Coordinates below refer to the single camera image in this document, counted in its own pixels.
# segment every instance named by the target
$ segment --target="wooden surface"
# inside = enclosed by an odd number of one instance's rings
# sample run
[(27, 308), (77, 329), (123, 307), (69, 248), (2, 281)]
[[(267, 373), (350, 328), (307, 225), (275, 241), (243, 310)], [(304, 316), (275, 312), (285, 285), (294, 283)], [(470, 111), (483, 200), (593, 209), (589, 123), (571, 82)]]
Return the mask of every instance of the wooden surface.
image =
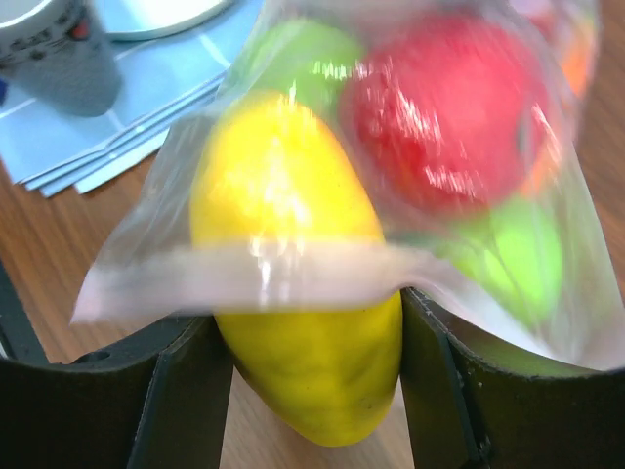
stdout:
[[(625, 2), (604, 2), (604, 47), (585, 113), (579, 156), (614, 267), (625, 280)], [(133, 205), (150, 161), (88, 194), (46, 200), (0, 174), (0, 258), (53, 362), (80, 355), (132, 329), (69, 327), (81, 281), (110, 231)], [(352, 448), (317, 448), (285, 428), (236, 376), (222, 467), (324, 469), (413, 467), (405, 420), (394, 408), (376, 433)]]

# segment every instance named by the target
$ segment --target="green apple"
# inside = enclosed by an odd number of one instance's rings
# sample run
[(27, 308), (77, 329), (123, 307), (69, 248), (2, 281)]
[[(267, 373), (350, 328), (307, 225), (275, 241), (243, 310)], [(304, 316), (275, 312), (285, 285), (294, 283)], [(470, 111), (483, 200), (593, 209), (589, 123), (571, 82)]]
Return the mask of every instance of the green apple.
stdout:
[(441, 257), (526, 326), (550, 317), (563, 287), (563, 248), (551, 216), (515, 199), (456, 233), (466, 242), (446, 243)]
[(228, 83), (278, 91), (327, 115), (364, 52), (335, 27), (289, 20), (251, 39), (233, 64)]

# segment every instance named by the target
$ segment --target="yellow fruit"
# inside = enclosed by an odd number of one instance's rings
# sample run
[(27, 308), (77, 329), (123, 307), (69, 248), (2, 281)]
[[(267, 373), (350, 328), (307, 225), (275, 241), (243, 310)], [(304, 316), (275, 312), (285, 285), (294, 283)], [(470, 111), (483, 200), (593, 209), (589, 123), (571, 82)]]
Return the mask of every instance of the yellow fruit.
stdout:
[[(190, 203), (193, 245), (233, 240), (384, 242), (380, 222), (331, 130), (281, 94), (257, 92), (217, 123)], [(367, 437), (393, 399), (401, 301), (354, 312), (216, 314), (248, 383), (309, 440)]]

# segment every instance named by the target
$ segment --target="stack of paper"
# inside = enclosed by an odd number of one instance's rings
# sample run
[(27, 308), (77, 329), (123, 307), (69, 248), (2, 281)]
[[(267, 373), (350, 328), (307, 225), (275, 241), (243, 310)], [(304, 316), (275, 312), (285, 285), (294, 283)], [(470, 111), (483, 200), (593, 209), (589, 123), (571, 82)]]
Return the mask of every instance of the stack of paper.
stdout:
[(10, 85), (0, 105), (0, 157), (11, 181), (46, 197), (69, 187), (84, 193), (138, 164), (173, 121), (211, 101), (262, 3), (239, 0), (194, 29), (113, 43), (124, 86), (99, 117), (56, 112)]

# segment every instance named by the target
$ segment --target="red apple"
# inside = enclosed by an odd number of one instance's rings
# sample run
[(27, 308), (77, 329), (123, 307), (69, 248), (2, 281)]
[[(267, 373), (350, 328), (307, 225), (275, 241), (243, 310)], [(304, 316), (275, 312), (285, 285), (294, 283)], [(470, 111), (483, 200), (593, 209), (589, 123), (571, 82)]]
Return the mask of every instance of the red apple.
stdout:
[(457, 215), (522, 183), (546, 100), (538, 58), (514, 33), (467, 13), (436, 14), (369, 53), (340, 120), (372, 166), (363, 179), (382, 177), (376, 186), (411, 206)]

